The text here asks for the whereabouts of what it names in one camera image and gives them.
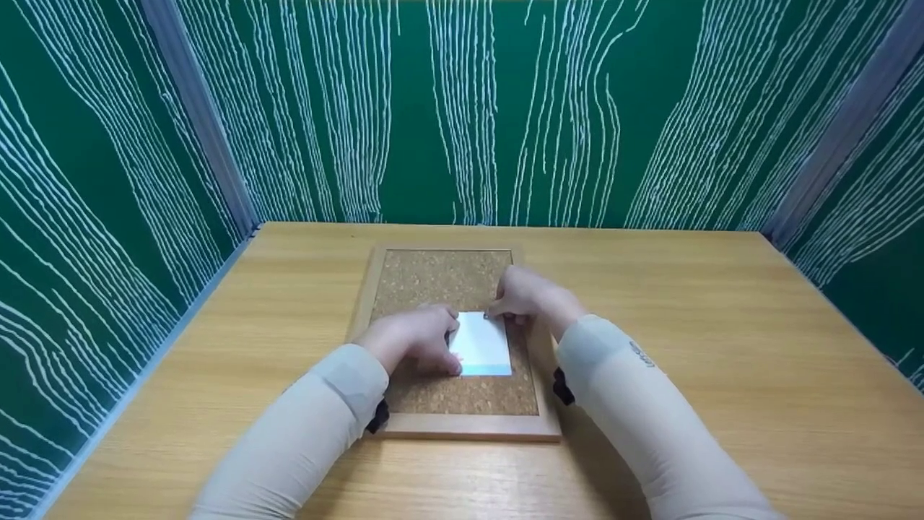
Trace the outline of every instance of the wood grain pattern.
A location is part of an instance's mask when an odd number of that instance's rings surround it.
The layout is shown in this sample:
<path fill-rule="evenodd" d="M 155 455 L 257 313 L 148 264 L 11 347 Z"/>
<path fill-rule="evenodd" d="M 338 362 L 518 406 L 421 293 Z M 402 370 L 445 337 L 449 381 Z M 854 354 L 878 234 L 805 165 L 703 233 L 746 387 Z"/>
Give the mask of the wood grain pattern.
<path fill-rule="evenodd" d="M 794 518 L 924 511 L 924 400 L 757 233 L 269 223 L 48 517 L 183 518 L 214 466 L 340 344 L 380 241 L 523 244 L 631 334 Z M 578 409 L 562 444 L 361 441 L 303 518 L 638 518 Z"/>

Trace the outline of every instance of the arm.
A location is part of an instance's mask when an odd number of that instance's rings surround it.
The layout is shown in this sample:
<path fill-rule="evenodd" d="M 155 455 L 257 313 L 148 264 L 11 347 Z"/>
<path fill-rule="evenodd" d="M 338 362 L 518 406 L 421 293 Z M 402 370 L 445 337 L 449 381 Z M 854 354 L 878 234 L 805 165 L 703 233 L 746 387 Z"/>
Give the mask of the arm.
<path fill-rule="evenodd" d="M 458 374 L 445 333 L 455 313 L 428 305 L 384 317 L 292 384 L 215 468 L 191 520 L 291 519 L 359 437 L 405 357 Z"/>
<path fill-rule="evenodd" d="M 626 460 L 653 519 L 781 517 L 625 332 L 519 267 L 508 268 L 498 298 L 489 314 L 548 323 L 576 403 Z"/>

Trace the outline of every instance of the green wall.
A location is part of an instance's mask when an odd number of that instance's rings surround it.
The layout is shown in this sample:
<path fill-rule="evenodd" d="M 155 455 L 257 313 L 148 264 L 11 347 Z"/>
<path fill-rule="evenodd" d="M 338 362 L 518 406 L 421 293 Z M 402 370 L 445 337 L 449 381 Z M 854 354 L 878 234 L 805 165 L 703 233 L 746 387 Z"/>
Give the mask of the green wall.
<path fill-rule="evenodd" d="M 133 0 L 0 2 L 0 518 L 24 518 L 241 237 Z"/>
<path fill-rule="evenodd" d="M 924 55 L 784 251 L 924 390 Z"/>
<path fill-rule="evenodd" d="M 265 219 L 759 229 L 897 0 L 179 0 Z"/>
<path fill-rule="evenodd" d="M 681 229 L 761 228 L 901 4 L 177 2 L 260 219 Z M 135 0 L 0 29 L 2 519 L 242 237 Z M 922 75 L 785 246 L 919 388 Z"/>

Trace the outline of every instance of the cork surface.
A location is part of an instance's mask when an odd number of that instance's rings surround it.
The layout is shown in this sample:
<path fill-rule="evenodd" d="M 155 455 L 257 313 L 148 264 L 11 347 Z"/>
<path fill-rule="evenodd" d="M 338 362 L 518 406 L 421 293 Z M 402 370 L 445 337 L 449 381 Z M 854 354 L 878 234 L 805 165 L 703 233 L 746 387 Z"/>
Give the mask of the cork surface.
<path fill-rule="evenodd" d="M 509 251 L 388 250 L 372 319 L 417 307 L 449 303 L 457 311 L 484 310 L 497 280 L 513 263 Z M 400 366 L 385 393 L 393 413 L 538 415 L 523 334 L 507 326 L 513 376 L 422 377 Z"/>

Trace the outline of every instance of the sleeve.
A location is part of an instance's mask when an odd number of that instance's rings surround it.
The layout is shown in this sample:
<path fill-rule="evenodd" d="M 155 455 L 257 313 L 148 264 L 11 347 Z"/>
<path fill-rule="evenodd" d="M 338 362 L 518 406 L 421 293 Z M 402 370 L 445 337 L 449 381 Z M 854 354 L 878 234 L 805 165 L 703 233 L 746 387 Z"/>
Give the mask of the sleeve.
<path fill-rule="evenodd" d="M 783 518 L 619 327 L 584 316 L 556 355 L 576 403 L 638 479 L 652 519 Z"/>
<path fill-rule="evenodd" d="M 388 386 L 365 349 L 343 345 L 292 384 L 238 440 L 191 520 L 289 519 L 362 435 Z"/>

